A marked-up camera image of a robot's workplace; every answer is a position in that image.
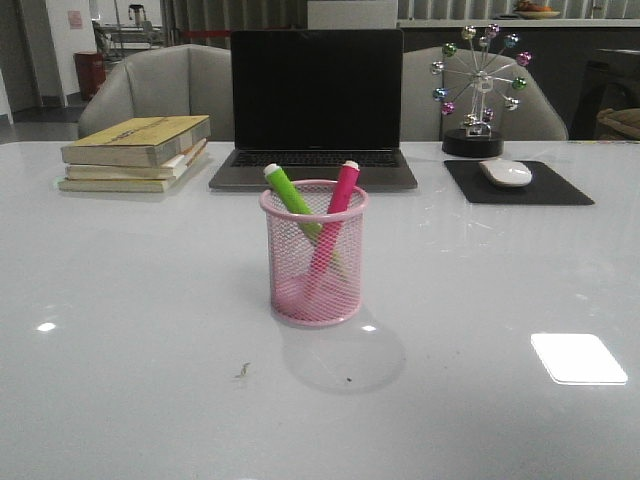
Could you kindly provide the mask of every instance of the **pink mesh pen holder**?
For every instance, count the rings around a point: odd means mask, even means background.
[[[293,182],[313,215],[287,211],[267,190],[260,206],[267,214],[271,305],[284,320],[325,326],[355,315],[361,305],[362,220],[369,197],[355,187],[344,212],[326,212],[335,182]]]

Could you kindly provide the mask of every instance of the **white table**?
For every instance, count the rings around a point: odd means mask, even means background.
[[[470,204],[403,145],[420,186],[372,194],[364,307],[318,330],[270,312],[258,195],[207,188],[230,144],[167,194],[59,192],[61,145],[0,145],[0,478],[640,478],[640,145],[506,144],[582,207]],[[539,332],[628,382],[555,383]]]

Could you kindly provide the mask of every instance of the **mouse pad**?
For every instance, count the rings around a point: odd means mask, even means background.
[[[524,187],[498,187],[484,176],[479,160],[445,160],[444,164],[471,203],[505,205],[593,205],[595,202],[546,164],[523,161],[533,179]]]

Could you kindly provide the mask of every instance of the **stack of books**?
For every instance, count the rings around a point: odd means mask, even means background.
[[[164,192],[204,151],[208,115],[132,118],[62,147],[71,192]]]

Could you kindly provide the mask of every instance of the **computer mouse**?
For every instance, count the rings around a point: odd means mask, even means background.
[[[531,183],[531,170],[522,162],[494,158],[479,162],[485,176],[499,187],[524,187]]]

